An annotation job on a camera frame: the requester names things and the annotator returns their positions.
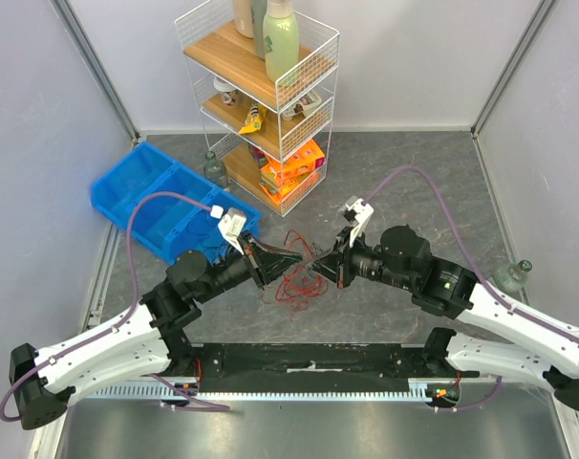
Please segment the green bottle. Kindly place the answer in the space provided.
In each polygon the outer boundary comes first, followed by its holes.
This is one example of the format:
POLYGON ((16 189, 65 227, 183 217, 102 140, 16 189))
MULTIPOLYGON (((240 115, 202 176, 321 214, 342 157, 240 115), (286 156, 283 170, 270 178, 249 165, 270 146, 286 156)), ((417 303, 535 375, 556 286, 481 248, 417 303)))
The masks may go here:
POLYGON ((268 1, 263 34, 267 76, 276 81, 299 60, 299 28, 291 1, 268 1))

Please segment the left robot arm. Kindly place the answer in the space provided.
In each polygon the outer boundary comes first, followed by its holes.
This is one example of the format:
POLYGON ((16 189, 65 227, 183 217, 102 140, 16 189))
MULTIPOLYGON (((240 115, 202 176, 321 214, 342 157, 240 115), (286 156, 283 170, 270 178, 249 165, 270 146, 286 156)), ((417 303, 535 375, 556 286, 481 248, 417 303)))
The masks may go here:
POLYGON ((238 250, 215 263, 200 251, 182 253, 161 283, 95 328, 47 347, 14 348, 9 397, 18 413, 13 420, 34 430, 105 386, 189 372, 195 352, 183 330, 201 316, 200 305, 246 281, 264 288, 303 259, 249 231, 238 242, 238 250))

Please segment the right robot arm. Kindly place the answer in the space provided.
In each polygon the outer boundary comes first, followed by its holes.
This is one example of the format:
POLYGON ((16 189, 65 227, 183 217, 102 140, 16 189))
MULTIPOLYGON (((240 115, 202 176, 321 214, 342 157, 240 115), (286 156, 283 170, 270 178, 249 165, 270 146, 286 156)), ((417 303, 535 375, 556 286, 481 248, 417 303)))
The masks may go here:
POLYGON ((421 352, 423 369, 443 376, 452 368, 489 373, 539 386, 579 412, 579 327, 537 311, 454 262, 434 256, 429 242, 408 226, 386 229, 369 247, 344 228, 311 268, 347 288, 363 277, 410 293, 436 317, 480 327, 503 342, 438 330, 421 352))

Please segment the blue plastic bin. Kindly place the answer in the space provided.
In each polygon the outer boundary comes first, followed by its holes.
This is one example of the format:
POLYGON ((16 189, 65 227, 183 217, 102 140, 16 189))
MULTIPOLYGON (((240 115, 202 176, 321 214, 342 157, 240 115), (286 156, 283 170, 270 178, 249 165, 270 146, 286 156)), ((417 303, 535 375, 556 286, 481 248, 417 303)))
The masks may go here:
MULTIPOLYGON (((125 230, 134 207, 160 191, 184 195, 207 206, 237 208, 246 218, 245 230, 258 236, 262 213, 209 182, 196 171, 143 142, 91 188, 93 208, 125 230)), ((201 208, 172 197, 160 197, 139 211, 132 237, 167 264, 185 251, 204 253, 210 262, 226 254, 218 221, 201 208)))

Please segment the glass bottle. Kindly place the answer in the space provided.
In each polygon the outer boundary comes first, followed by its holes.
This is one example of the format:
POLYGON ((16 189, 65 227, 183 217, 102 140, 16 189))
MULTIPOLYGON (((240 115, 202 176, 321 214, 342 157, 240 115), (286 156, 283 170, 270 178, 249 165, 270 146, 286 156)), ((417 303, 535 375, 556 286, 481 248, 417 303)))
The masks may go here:
POLYGON ((231 183, 225 164, 213 151, 207 151, 205 154, 204 176, 224 191, 230 190, 231 183))
POLYGON ((533 264, 526 259, 517 263, 508 263, 494 272, 493 282, 499 290, 505 293, 516 293, 522 290, 532 269, 533 264))

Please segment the white cup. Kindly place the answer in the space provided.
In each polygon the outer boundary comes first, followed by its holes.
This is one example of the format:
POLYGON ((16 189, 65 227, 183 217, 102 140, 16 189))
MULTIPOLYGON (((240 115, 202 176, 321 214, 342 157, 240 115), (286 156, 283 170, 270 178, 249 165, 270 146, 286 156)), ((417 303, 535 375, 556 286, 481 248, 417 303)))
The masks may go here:
POLYGON ((243 95, 242 92, 229 82, 215 76, 213 79, 213 85, 224 105, 235 107, 241 102, 243 95))

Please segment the right glass bottle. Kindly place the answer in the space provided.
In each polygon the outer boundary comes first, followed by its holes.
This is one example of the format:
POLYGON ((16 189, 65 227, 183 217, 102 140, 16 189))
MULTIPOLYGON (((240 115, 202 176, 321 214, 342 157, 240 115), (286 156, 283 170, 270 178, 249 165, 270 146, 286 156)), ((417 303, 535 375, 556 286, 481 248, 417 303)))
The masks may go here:
POLYGON ((505 293, 516 293, 522 290, 532 269, 533 264, 526 259, 517 263, 508 263, 494 272, 493 282, 499 290, 505 293))

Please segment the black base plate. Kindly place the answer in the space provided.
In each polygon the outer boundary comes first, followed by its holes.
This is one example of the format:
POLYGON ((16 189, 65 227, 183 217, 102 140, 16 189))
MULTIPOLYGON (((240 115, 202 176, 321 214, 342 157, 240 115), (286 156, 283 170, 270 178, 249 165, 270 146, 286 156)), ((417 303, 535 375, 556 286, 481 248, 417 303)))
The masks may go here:
POLYGON ((410 379, 458 374, 442 356, 395 343, 205 343, 194 351, 205 392, 400 392, 410 379))

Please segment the beige bottle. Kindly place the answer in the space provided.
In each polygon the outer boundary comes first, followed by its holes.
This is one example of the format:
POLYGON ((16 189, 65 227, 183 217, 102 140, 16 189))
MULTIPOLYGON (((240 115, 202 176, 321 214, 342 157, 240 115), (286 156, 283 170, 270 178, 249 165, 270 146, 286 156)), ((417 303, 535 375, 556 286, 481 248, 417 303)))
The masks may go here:
POLYGON ((233 0, 232 1, 234 24, 239 34, 244 37, 253 37, 253 24, 251 15, 250 0, 233 0))

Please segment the grey-green bottle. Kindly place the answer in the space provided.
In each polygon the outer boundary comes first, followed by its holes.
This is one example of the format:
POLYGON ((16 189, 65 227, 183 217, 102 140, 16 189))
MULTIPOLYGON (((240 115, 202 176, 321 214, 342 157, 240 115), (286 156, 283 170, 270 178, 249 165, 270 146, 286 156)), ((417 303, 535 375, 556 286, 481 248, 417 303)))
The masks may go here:
POLYGON ((252 19, 252 30, 253 30, 253 40, 255 45, 256 54, 261 58, 265 59, 265 41, 264 41, 264 18, 267 13, 268 1, 267 0, 251 0, 250 10, 252 19))

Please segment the left glass bottle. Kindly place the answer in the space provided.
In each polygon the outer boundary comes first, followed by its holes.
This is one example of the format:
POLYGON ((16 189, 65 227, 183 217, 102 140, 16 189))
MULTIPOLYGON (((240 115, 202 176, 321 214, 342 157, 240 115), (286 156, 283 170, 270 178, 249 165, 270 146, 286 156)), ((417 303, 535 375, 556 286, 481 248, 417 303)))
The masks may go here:
POLYGON ((231 183, 225 164, 213 151, 207 151, 205 154, 204 176, 224 191, 230 190, 231 183))

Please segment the orange snack box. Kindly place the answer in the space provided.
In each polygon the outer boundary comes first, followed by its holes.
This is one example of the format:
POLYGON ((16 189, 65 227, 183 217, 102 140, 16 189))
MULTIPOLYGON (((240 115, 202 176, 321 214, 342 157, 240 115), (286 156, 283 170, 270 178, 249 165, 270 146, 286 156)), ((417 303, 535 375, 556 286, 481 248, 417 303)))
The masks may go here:
POLYGON ((259 186, 275 205, 280 205, 313 171, 324 164, 325 159, 323 150, 311 139, 282 164, 269 160, 262 166, 259 186))

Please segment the yellow snack bag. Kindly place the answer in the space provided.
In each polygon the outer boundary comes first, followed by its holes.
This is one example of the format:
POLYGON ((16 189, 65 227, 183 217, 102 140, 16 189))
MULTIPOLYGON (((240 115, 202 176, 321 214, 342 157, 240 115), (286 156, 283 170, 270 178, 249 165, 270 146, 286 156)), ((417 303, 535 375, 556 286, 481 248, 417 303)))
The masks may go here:
POLYGON ((239 135, 252 134, 263 128, 268 109, 260 102, 253 101, 247 112, 244 125, 239 129, 239 135))

